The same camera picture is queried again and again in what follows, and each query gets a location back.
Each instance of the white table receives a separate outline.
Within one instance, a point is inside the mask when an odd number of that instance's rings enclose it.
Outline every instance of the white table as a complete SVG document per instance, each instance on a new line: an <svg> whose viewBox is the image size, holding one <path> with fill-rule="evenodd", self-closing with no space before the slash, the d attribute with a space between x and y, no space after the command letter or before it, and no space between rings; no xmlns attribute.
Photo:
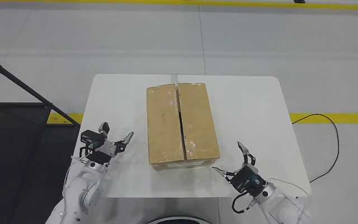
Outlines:
<svg viewBox="0 0 358 224"><path fill-rule="evenodd" d="M215 166L240 168L241 141L256 159L263 178L294 183L310 192L310 185L289 113L275 77L171 76L99 74L93 79L80 133L98 130L102 122L111 128L109 140L117 141L134 131L124 153L111 161L106 197L180 198L234 197L237 192L210 167L155 171L148 163L146 88L177 82L206 84L221 158ZM74 155L83 143L77 140ZM71 168L72 179L82 165ZM290 185L287 193L303 196Z"/></svg>

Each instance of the label on box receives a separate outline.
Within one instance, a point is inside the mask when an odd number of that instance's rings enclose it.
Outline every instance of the label on box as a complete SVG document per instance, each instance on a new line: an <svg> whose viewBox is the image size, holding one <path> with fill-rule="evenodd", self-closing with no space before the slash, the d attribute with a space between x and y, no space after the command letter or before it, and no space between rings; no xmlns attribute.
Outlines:
<svg viewBox="0 0 358 224"><path fill-rule="evenodd" d="M192 162L184 162L182 164L168 164L168 168L180 168L180 167L188 167L188 166L200 166L204 161L192 161Z"/></svg>

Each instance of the floor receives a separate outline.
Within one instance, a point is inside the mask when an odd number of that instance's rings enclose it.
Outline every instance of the floor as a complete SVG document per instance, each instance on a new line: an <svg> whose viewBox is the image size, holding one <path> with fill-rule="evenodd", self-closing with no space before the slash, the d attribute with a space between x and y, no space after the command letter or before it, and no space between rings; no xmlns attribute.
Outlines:
<svg viewBox="0 0 358 224"><path fill-rule="evenodd" d="M358 12L198 6L0 4L0 64L67 113L82 113L98 73L275 76L290 113L356 113ZM0 102L35 101L0 77ZM310 179L336 153L329 124L294 125ZM339 124L336 167L312 183L313 223L356 223L356 124ZM212 223L229 198L105 199L98 223L145 223L171 213Z"/></svg>

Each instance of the cardboard box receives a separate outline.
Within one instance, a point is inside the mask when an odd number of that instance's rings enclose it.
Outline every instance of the cardboard box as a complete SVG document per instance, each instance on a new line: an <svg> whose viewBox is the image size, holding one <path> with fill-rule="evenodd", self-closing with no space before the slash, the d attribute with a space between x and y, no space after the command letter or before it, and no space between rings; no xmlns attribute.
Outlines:
<svg viewBox="0 0 358 224"><path fill-rule="evenodd" d="M205 84L147 88L147 116L156 170L210 165L220 157Z"/></svg>
<svg viewBox="0 0 358 224"><path fill-rule="evenodd" d="M210 164L220 158L220 151L206 86L179 83L178 91L186 160Z"/></svg>
<svg viewBox="0 0 358 224"><path fill-rule="evenodd" d="M149 163L156 169L184 160L175 85L147 88Z"/></svg>

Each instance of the black panel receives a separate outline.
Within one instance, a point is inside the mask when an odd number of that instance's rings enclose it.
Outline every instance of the black panel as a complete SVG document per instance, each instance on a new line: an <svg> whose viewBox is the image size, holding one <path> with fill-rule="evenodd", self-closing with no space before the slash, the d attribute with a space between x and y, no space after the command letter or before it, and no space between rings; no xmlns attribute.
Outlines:
<svg viewBox="0 0 358 224"><path fill-rule="evenodd" d="M44 104L0 104L1 223L8 223L27 159L47 117Z"/></svg>
<svg viewBox="0 0 358 224"><path fill-rule="evenodd" d="M74 125L46 126L12 223L46 222L62 198L78 131Z"/></svg>

